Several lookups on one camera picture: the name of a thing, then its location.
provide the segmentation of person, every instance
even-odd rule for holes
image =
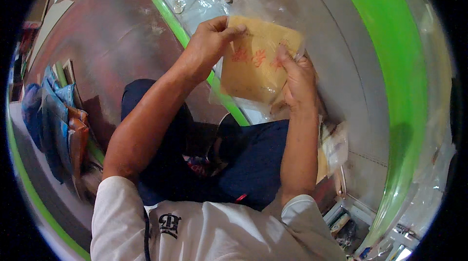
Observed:
[[[295,62],[278,48],[288,75],[289,120],[227,124],[216,150],[227,167],[216,176],[200,178],[182,157],[184,100],[245,31],[244,25],[227,28],[226,16],[205,21],[156,82],[127,85],[97,191],[91,259],[345,260],[310,196],[319,123],[308,59]],[[262,210],[280,186],[275,218]]]

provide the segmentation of concrete floor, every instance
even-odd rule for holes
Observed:
[[[138,78],[158,79],[184,48],[151,0],[72,1],[44,41],[25,81],[36,82],[47,65],[70,59],[83,107],[105,151],[120,123],[125,85]],[[227,111],[208,103],[209,91],[207,83],[200,84],[187,104],[194,121],[218,124]]]

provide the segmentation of black cord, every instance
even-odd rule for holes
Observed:
[[[151,261],[151,257],[149,256],[149,217],[144,207],[143,211],[145,213],[145,259],[146,261]]]

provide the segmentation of black logo print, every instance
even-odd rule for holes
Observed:
[[[161,233],[172,235],[177,239],[177,227],[179,225],[179,220],[181,219],[182,217],[175,216],[172,213],[161,215],[159,217],[159,223],[161,224],[159,229],[161,230]]]

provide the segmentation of green strip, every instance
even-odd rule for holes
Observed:
[[[20,152],[18,150],[18,145],[16,144],[15,135],[13,133],[13,123],[10,117],[10,104],[9,99],[6,99],[6,109],[7,109],[7,135],[8,135],[8,142],[10,151],[13,155],[13,164],[16,167],[16,171],[20,175],[21,182],[23,184],[26,193],[31,198],[32,204],[37,208],[39,213],[44,217],[44,219],[49,223],[49,225],[54,229],[57,235],[70,247],[75,251],[79,256],[81,256],[85,260],[91,260],[90,254],[79,246],[75,240],[73,240],[60,226],[60,224],[55,220],[55,218],[50,214],[47,210],[44,203],[41,201],[38,193],[34,189],[34,186],[31,183],[31,180],[24,168],[23,161],[21,160]]]
[[[57,80],[60,83],[60,87],[65,87],[68,83],[67,78],[65,78],[65,72],[63,71],[62,63],[60,61],[55,63],[55,70],[57,71]]]
[[[166,5],[163,0],[151,0],[156,8],[158,8],[159,13],[161,14],[164,21],[167,23],[169,28],[174,33],[175,37],[182,44],[184,48],[187,47],[187,44],[190,41],[190,36],[187,35],[182,25],[179,23],[177,18],[173,15],[172,11]]]
[[[400,209],[419,154],[427,121],[427,78],[418,28],[405,0],[351,0],[375,47],[389,103],[389,168],[382,201],[363,242],[373,246]]]
[[[94,156],[94,158],[102,164],[104,163],[104,153],[97,147],[96,142],[91,139],[88,139],[88,143],[86,144],[86,148],[88,148],[89,152]]]
[[[166,5],[163,0],[151,0],[156,8],[159,10],[162,18],[167,23],[169,28],[174,33],[175,37],[179,40],[180,44],[185,48],[190,41],[189,35],[185,32],[182,25],[179,23],[177,18],[173,15],[172,11]],[[208,84],[211,86],[215,94],[217,94],[220,102],[224,105],[228,112],[232,114],[234,119],[237,121],[237,124],[240,126],[249,126],[249,121],[245,118],[244,114],[241,112],[236,103],[228,95],[221,94],[219,91],[219,79],[214,75],[214,72],[211,71],[210,75],[206,79]]]

